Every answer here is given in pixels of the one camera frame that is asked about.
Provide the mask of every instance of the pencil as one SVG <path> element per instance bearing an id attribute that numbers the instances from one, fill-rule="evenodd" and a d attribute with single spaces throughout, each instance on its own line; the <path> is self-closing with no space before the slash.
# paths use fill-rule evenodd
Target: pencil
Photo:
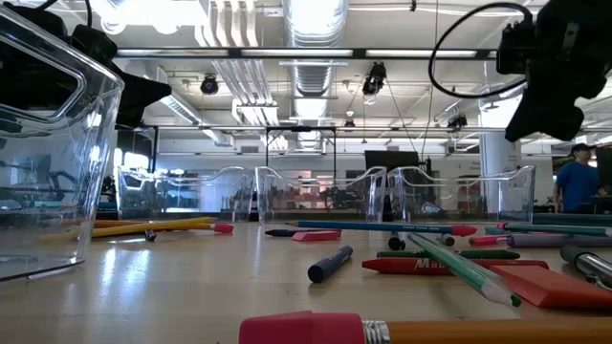
<path id="1" fill-rule="evenodd" d="M 306 311 L 246 319 L 238 343 L 575 344 L 607 343 L 611 336 L 609 317 L 383 321 L 362 320 L 354 313 Z"/>
<path id="2" fill-rule="evenodd" d="M 94 224 L 94 228 L 110 228 L 117 226 L 130 226 L 130 225 L 138 225 L 138 224 L 149 224 L 145 221 L 117 221 L 117 220 L 96 220 Z M 206 223 L 202 224 L 192 224 L 192 225 L 177 225 L 172 228 L 163 228 L 159 230 L 180 230 L 180 229 L 210 229 L 210 225 Z"/>
<path id="3" fill-rule="evenodd" d="M 420 234 L 408 234 L 408 239 L 422 247 L 432 258 L 444 264 L 455 276 L 492 302 L 520 306 L 520 298 L 511 292 L 497 274 L 480 267 L 459 254 L 438 246 Z"/>
<path id="4" fill-rule="evenodd" d="M 204 217 L 204 218 L 193 218 L 193 219 L 183 219 L 183 220 L 173 220 L 166 221 L 160 223 L 142 223 L 128 226 L 116 226 L 109 228 L 96 228 L 92 232 L 92 237 L 101 237 L 101 236 L 111 236 L 111 235 L 122 235 L 122 234 L 131 234 L 131 233 L 141 233 L 146 230 L 168 230 L 168 229 L 178 229 L 178 230 L 187 230 L 191 229 L 190 224 L 201 225 L 204 223 L 209 223 L 214 221 L 214 218 Z M 233 231 L 233 226 L 231 225 L 209 225 L 210 228 L 205 230 L 214 230 L 216 232 L 222 233 L 231 233 Z M 41 240 L 62 240 L 62 239 L 75 239 L 78 237 L 80 233 L 80 229 L 78 230 L 69 230 L 60 234 L 48 234 L 41 236 Z"/>
<path id="5" fill-rule="evenodd" d="M 498 224 L 498 229 L 507 230 L 510 232 L 540 232 L 540 233 L 556 233 L 570 235 L 587 235 L 599 237 L 612 237 L 612 228 L 598 226 L 555 226 L 555 225 L 513 225 L 513 224 Z"/>
<path id="6" fill-rule="evenodd" d="M 369 223 L 350 223 L 350 222 L 328 222 L 328 221 L 298 221 L 287 223 L 289 226 L 308 227 L 308 228 L 329 228 L 329 229 L 355 229 L 355 230 L 374 230 L 384 232 L 412 232 L 412 233 L 434 233 L 451 234 L 457 236 L 469 236 L 476 232 L 473 226 L 453 225 L 404 225 L 404 224 L 369 224 Z"/>

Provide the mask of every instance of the table surface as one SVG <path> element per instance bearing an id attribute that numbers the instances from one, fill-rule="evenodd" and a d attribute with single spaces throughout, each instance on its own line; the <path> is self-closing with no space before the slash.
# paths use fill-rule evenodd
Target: table surface
<path id="1" fill-rule="evenodd" d="M 339 241 L 298 243 L 244 224 L 232 235 L 189 231 L 160 233 L 155 243 L 139 236 L 94 240 L 87 261 L 75 269 L 0 283 L 0 337 L 20 344 L 226 344 L 237 342 L 246 317 L 304 310 L 373 320 L 603 315 L 545 311 L 527 302 L 512 309 L 453 276 L 362 269 L 361 261 L 387 250 L 387 239 L 388 233 L 345 230 Z M 323 284 L 312 284 L 308 267 L 343 245 L 353 247 L 352 259 Z M 469 248 L 467 239 L 454 248 Z M 556 248 L 517 251 L 571 273 Z M 612 257 L 612 249 L 595 251 Z"/>

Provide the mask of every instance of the red eraser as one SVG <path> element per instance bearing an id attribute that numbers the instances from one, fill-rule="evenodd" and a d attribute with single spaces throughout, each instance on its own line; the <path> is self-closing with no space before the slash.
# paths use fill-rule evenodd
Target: red eraser
<path id="1" fill-rule="evenodd" d="M 361 318 L 311 311 L 258 316 L 240 324 L 238 344 L 365 344 Z"/>
<path id="2" fill-rule="evenodd" d="M 450 227 L 450 231 L 452 235 L 463 237 L 463 236 L 469 236 L 469 235 L 476 233 L 478 229 L 476 227 L 467 226 L 467 225 L 453 225 Z"/>
<path id="3" fill-rule="evenodd" d="M 224 225 L 224 224 L 219 224 L 219 225 L 214 225 L 214 232 L 215 233 L 232 233 L 233 232 L 233 226 L 232 225 Z"/>
<path id="4" fill-rule="evenodd" d="M 521 297 L 542 308 L 602 310 L 612 292 L 541 267 L 491 267 Z"/>
<path id="5" fill-rule="evenodd" d="M 314 232 L 298 232 L 292 237 L 293 240 L 304 242 L 336 240 L 340 237 L 340 232 L 337 230 L 322 230 Z"/>

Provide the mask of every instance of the person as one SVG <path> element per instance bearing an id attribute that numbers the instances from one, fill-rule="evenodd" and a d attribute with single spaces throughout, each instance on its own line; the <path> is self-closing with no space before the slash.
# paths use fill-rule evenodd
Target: person
<path id="1" fill-rule="evenodd" d="M 561 167 L 555 182 L 556 213 L 580 213 L 580 204 L 590 203 L 591 197 L 605 193 L 600 187 L 597 168 L 589 165 L 594 148 L 584 143 L 572 147 L 575 161 Z"/>

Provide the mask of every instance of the clear plastic bin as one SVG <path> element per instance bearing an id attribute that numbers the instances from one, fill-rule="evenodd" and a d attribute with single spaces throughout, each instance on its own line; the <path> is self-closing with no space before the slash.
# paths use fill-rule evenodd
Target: clear plastic bin
<path id="1" fill-rule="evenodd" d="M 74 77 L 77 85 L 57 111 L 0 104 L 0 280 L 5 280 L 86 259 L 123 82 L 4 6 L 0 42 L 11 53 L 20 51 Z"/>
<path id="2" fill-rule="evenodd" d="M 434 179 L 417 167 L 389 172 L 391 208 L 407 223 L 530 223 L 536 168 L 480 178 Z"/>
<path id="3" fill-rule="evenodd" d="M 122 220 L 164 221 L 211 216 L 248 221 L 254 172 L 231 166 L 212 176 L 177 178 L 118 169 Z"/>
<path id="4" fill-rule="evenodd" d="M 355 179 L 285 178 L 270 167 L 255 169 L 261 224 L 288 220 L 380 222 L 386 168 L 373 167 Z"/>

